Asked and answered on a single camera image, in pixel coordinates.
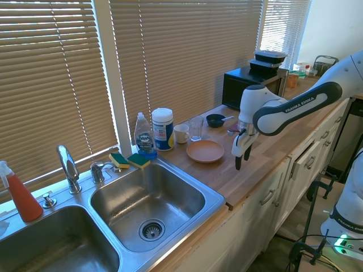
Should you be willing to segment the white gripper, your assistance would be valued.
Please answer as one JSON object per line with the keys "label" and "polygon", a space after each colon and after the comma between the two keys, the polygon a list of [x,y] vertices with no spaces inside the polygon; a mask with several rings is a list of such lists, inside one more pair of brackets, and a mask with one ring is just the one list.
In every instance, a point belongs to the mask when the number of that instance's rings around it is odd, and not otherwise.
{"label": "white gripper", "polygon": [[235,157],[235,168],[236,170],[240,170],[242,164],[242,155],[245,161],[249,160],[250,153],[252,150],[252,144],[258,138],[259,133],[254,135],[249,135],[248,133],[239,133],[232,145],[231,153],[236,156]]}

